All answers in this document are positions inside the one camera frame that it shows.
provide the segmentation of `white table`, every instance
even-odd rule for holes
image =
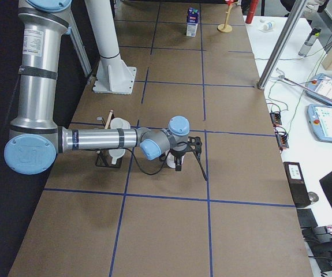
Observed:
[[[252,45],[253,53],[256,58],[256,66],[259,74],[261,75],[267,60],[276,44],[276,41],[281,33],[283,26],[285,25],[287,18],[283,17],[259,17],[255,16],[252,24],[247,24],[247,31],[249,39]],[[261,20],[273,20],[275,21],[275,27],[271,32],[262,32],[259,28],[264,24]],[[297,55],[299,49],[304,43],[306,37],[311,31],[311,27],[308,25],[304,18],[301,18],[297,23],[294,32],[292,33],[282,55],[281,59],[301,58]],[[321,56],[324,55],[322,46],[317,40],[314,46],[309,51],[308,55],[317,52],[315,55],[306,57],[301,60],[283,61],[280,60],[277,67],[285,72],[285,76],[297,83],[307,81],[308,78],[316,75],[315,65]],[[332,77],[332,71],[326,71],[320,65],[318,67],[318,73],[326,73]],[[272,77],[277,77],[279,74],[274,72]],[[275,79],[271,78],[267,83],[264,94],[266,98],[270,93],[270,88],[275,83]],[[291,128],[289,128],[289,122],[293,118],[296,105],[299,101],[299,97],[302,93],[302,89],[299,87],[290,86],[283,82],[277,82],[271,90],[270,96],[274,99],[285,102],[288,105],[289,111],[283,111],[281,113],[281,120],[283,127],[289,131],[289,149],[286,149],[281,154],[283,162],[299,162],[307,191],[312,191],[318,194],[319,201],[310,206],[315,219],[319,226],[325,226],[332,224],[332,207],[323,190],[321,188],[319,180],[332,171],[332,143],[324,143],[315,140],[315,137],[310,129],[309,123],[306,117],[307,106],[311,103],[321,104],[314,99],[307,97],[305,94],[300,100],[298,105],[296,116],[292,122]],[[285,109],[285,105],[275,102],[280,105],[281,109]],[[316,262],[311,261],[312,269],[315,276],[319,275],[319,269],[316,268]]]

